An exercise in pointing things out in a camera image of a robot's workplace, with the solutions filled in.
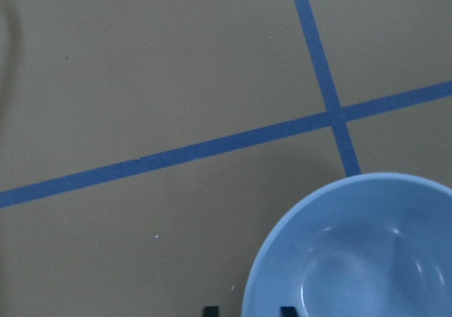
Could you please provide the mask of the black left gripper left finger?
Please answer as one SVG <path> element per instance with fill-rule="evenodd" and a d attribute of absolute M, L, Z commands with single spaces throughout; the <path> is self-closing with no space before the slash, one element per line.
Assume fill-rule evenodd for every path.
<path fill-rule="evenodd" d="M 202 317 L 219 317 L 219 306 L 204 306 L 202 310 Z"/>

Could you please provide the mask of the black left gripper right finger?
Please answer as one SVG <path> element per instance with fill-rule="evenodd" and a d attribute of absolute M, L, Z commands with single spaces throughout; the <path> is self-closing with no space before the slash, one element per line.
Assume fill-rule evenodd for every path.
<path fill-rule="evenodd" d="M 297 310 L 294 306 L 281 306 L 280 307 L 281 317 L 297 317 Z"/>

